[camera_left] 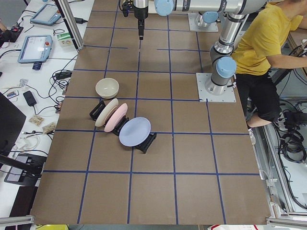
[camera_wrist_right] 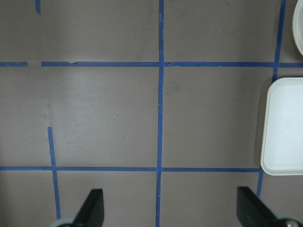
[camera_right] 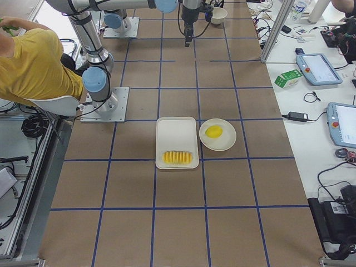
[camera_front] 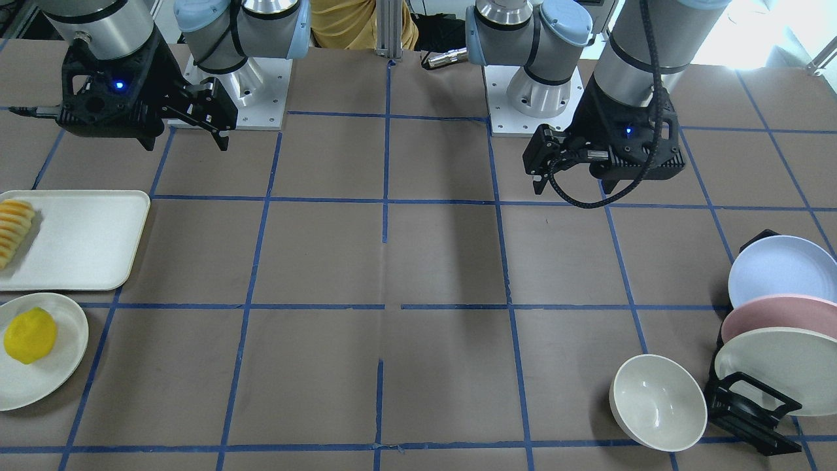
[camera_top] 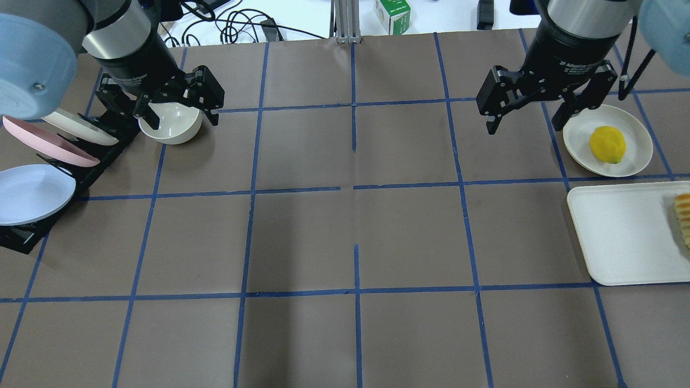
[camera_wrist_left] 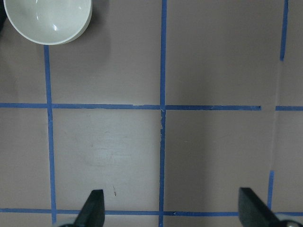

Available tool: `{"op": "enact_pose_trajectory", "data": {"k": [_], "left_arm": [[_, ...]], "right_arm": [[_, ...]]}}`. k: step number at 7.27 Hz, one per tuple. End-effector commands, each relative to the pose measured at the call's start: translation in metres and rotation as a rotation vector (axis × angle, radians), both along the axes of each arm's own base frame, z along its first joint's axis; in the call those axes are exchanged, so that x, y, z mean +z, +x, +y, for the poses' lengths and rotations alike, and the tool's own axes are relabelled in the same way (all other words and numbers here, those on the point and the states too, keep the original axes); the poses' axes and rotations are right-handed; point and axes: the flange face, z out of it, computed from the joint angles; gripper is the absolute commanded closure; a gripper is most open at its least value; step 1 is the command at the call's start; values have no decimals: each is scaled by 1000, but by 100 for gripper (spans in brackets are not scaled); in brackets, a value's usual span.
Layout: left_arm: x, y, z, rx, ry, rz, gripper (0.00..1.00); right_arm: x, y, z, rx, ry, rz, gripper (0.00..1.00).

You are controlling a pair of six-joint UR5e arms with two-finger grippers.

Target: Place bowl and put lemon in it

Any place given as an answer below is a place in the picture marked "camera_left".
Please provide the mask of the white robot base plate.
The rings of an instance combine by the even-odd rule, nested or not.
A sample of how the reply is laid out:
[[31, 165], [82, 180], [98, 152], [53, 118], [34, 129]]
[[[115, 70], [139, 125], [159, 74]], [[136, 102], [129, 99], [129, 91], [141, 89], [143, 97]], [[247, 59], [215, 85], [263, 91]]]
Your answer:
[[211, 73], [196, 73], [200, 102], [236, 103], [236, 96], [231, 79], [225, 86], [211, 83]]

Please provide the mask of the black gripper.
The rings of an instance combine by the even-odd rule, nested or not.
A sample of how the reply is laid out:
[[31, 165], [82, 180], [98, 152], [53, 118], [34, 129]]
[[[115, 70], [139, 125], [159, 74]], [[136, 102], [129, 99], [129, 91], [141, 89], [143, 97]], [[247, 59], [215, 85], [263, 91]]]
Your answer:
[[134, 16], [138, 19], [138, 32], [139, 32], [139, 39], [144, 39], [144, 26], [145, 26], [145, 19], [148, 17], [148, 7], [145, 8], [137, 8], [134, 6]]

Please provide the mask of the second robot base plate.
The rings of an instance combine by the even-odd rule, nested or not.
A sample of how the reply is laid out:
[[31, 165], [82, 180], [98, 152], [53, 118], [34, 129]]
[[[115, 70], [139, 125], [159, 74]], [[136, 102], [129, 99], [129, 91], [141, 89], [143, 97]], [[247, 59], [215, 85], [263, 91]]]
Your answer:
[[189, 30], [193, 32], [217, 33], [218, 13], [215, 11], [189, 13]]

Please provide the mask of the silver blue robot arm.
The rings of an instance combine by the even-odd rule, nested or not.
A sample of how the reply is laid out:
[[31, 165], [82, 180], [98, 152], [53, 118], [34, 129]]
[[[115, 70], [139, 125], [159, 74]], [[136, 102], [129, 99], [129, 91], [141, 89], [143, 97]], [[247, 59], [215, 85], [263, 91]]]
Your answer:
[[230, 57], [238, 33], [250, 13], [259, 10], [265, 0], [155, 0], [154, 8], [160, 16], [175, 11], [226, 12], [224, 27], [219, 40], [210, 50], [213, 73], [205, 83], [205, 89], [212, 95], [221, 95], [236, 70], [235, 61]]

